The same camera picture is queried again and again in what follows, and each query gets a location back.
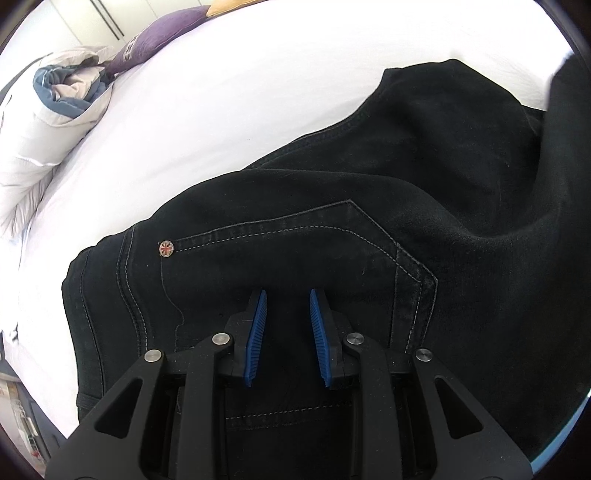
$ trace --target white duvet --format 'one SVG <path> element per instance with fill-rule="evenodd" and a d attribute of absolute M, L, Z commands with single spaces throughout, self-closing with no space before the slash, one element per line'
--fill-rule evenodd
<path fill-rule="evenodd" d="M 76 118 L 52 111 L 40 99 L 33 79 L 42 67 L 102 63 L 110 47 L 76 47 L 34 62 L 12 85 L 0 105 L 0 238 L 14 239 L 35 214 L 54 168 L 101 119 L 111 88 Z M 67 85 L 52 87 L 55 98 L 83 99 L 103 67 L 79 69 Z"/>
<path fill-rule="evenodd" d="M 569 52 L 533 0 L 269 0 L 178 38 L 115 82 L 103 119 L 13 244 L 0 273 L 3 318 L 18 322 L 9 361 L 69 435 L 76 361 L 60 289 L 82 249 L 350 115 L 385 68 L 457 58 L 545 108 Z"/>

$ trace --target bed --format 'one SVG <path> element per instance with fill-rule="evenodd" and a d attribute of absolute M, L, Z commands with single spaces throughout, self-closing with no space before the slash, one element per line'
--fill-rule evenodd
<path fill-rule="evenodd" d="M 81 250 L 345 118 L 385 68 L 456 58 L 544 109 L 570 53 L 533 0 L 269 0 L 201 25 L 116 79 L 105 116 L 2 245 L 7 360 L 68 436 L 77 371 L 61 282 Z"/>

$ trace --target blue gripper pad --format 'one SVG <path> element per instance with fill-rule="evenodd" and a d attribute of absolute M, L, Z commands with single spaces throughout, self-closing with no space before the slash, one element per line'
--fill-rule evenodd
<path fill-rule="evenodd" d="M 330 371 L 330 346 L 326 330 L 324 329 L 324 319 L 318 304 L 316 290 L 310 292 L 310 320 L 314 332 L 314 342 L 316 343 L 316 355 L 318 356 L 318 365 L 320 366 L 320 375 L 324 379 L 324 385 L 329 387 L 332 384 L 332 373 Z"/>
<path fill-rule="evenodd" d="M 244 367 L 244 382 L 247 387 L 252 386 L 252 380 L 256 377 L 258 361 L 261 355 L 262 336 L 265 333 L 267 321 L 267 292 L 261 290 L 255 316 L 252 319 L 251 332 L 246 344 L 246 362 Z"/>

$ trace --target white wardrobe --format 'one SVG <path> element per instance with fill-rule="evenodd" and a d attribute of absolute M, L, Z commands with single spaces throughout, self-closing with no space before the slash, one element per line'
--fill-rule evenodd
<path fill-rule="evenodd" d="M 83 45 L 123 46 L 158 17 L 199 0 L 50 0 Z"/>

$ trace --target pocket stitching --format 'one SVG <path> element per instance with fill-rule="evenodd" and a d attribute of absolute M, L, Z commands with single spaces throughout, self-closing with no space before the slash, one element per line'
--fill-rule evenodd
<path fill-rule="evenodd" d="M 306 228 L 327 228 L 327 229 L 331 229 L 331 230 L 338 230 L 344 233 L 351 233 L 352 235 L 360 238 L 361 240 L 363 240 L 364 242 L 366 242 L 367 244 L 371 245 L 372 247 L 377 248 L 378 250 L 380 250 L 384 255 L 386 255 L 390 260 L 392 260 L 392 262 L 399 266 L 400 269 L 402 269 L 403 272 L 406 273 L 406 275 L 408 275 L 410 278 L 412 278 L 415 282 L 421 284 L 421 281 L 417 278 L 415 278 L 411 273 L 409 273 L 402 265 L 400 265 L 396 260 L 393 259 L 392 255 L 390 255 L 388 252 L 386 252 L 386 250 L 384 250 L 383 248 L 381 248 L 380 246 L 376 245 L 375 243 L 367 240 L 364 236 L 359 235 L 358 233 L 351 231 L 351 230 L 346 230 L 344 228 L 339 228 L 337 226 L 329 226 L 329 225 L 309 225 L 309 226 L 298 226 L 298 227 L 292 227 L 292 228 L 284 228 L 282 230 L 275 230 L 272 232 L 261 232 L 261 233 L 249 233 L 248 235 L 239 235 L 239 236 L 233 236 L 230 238 L 224 238 L 222 240 L 216 240 L 215 242 L 209 242 L 203 245 L 196 245 L 195 247 L 189 247 L 189 248 L 183 248 L 181 250 L 178 250 L 177 252 L 186 252 L 188 250 L 194 250 L 197 248 L 201 248 L 201 247 L 206 247 L 208 245 L 215 245 L 215 244 L 219 244 L 222 242 L 228 242 L 230 240 L 237 240 L 240 238 L 247 238 L 250 236 L 260 236 L 260 235 L 270 235 L 272 233 L 283 233 L 283 232 L 291 232 L 291 231 L 295 231 L 295 230 L 302 230 L 302 229 L 306 229 Z"/>
<path fill-rule="evenodd" d="M 370 222 L 372 222 L 384 235 L 386 235 L 388 237 L 388 239 L 394 244 L 396 245 L 396 248 L 399 250 L 402 250 L 402 252 L 415 264 L 417 264 L 419 267 L 421 267 L 422 269 L 424 269 L 434 280 L 435 284 L 438 283 L 437 277 L 435 275 L 433 275 L 433 273 L 431 272 L 431 270 L 429 270 L 425 265 L 423 265 L 421 262 L 419 262 L 419 260 L 417 260 L 416 258 L 414 258 L 410 253 L 408 253 L 404 247 L 402 245 L 400 245 L 378 222 L 376 222 L 373 218 L 371 218 L 366 212 L 365 210 L 363 210 L 362 208 L 360 208 L 353 200 L 347 200 L 347 202 L 350 202 L 359 213 L 361 213 L 364 217 L 367 218 L 367 220 L 369 220 Z"/>
<path fill-rule="evenodd" d="M 346 205 L 346 204 L 355 205 L 355 203 L 352 200 L 341 200 L 340 202 L 328 203 L 327 205 L 320 205 L 319 207 L 310 208 L 310 209 L 304 210 L 302 212 L 288 213 L 287 215 L 281 215 L 280 217 L 265 218 L 263 220 L 250 220 L 249 222 L 238 222 L 238 223 L 233 223 L 231 225 L 224 225 L 224 226 L 221 226 L 218 228 L 214 228 L 212 230 L 208 230 L 206 232 L 197 233 L 195 235 L 184 236 L 182 238 L 177 238 L 174 240 L 174 242 L 184 242 L 187 240 L 191 240 L 193 238 L 197 238 L 198 236 L 211 235 L 212 233 L 219 232 L 221 230 L 227 230 L 229 228 L 234 228 L 237 226 L 257 225 L 257 224 L 263 224 L 263 223 L 271 223 L 276 220 L 285 220 L 288 218 L 294 218 L 294 217 L 298 217 L 301 215 L 305 215 L 306 213 L 316 212 L 319 210 L 325 210 L 330 207 L 336 207 L 337 205 Z"/>
<path fill-rule="evenodd" d="M 435 280 L 435 291 L 433 292 L 433 302 L 431 304 L 431 311 L 429 312 L 429 318 L 427 319 L 427 323 L 425 324 L 425 327 L 423 328 L 423 335 L 421 335 L 421 343 L 420 343 L 421 345 L 425 341 L 425 337 L 427 336 L 427 330 L 429 329 L 429 325 L 431 324 L 431 317 L 433 316 L 433 310 L 435 310 L 435 299 L 437 298 L 437 289 L 439 287 L 439 281 L 437 280 L 437 278 L 435 276 L 433 276 L 433 278 Z"/>
<path fill-rule="evenodd" d="M 388 341 L 388 348 L 392 346 L 392 341 L 394 340 L 394 312 L 396 310 L 396 296 L 398 293 L 398 266 L 396 266 L 396 271 L 394 272 L 394 295 L 392 297 L 392 315 L 390 315 L 390 339 Z"/>
<path fill-rule="evenodd" d="M 290 413 L 299 413 L 303 411 L 314 411 L 314 410 L 321 410 L 323 408 L 335 408 L 335 407 L 350 407 L 351 403 L 335 403 L 335 404 L 328 404 L 328 405 L 320 405 L 318 407 L 305 407 L 305 408 L 296 408 L 294 410 L 281 410 L 281 411 L 272 411 L 269 413 L 255 413 L 251 415 L 243 415 L 239 417 L 226 417 L 226 420 L 242 420 L 242 419 L 252 419 L 257 417 L 269 417 L 272 415 L 285 415 Z"/>
<path fill-rule="evenodd" d="M 410 339 L 413 336 L 414 326 L 417 323 L 417 313 L 418 313 L 418 306 L 421 304 L 421 294 L 423 293 L 423 284 L 419 284 L 418 286 L 418 300 L 417 300 L 417 309 L 414 311 L 414 318 L 413 324 L 410 327 L 410 331 L 408 332 L 408 339 L 406 347 L 404 347 L 404 353 L 408 353 L 408 347 L 410 346 Z"/>

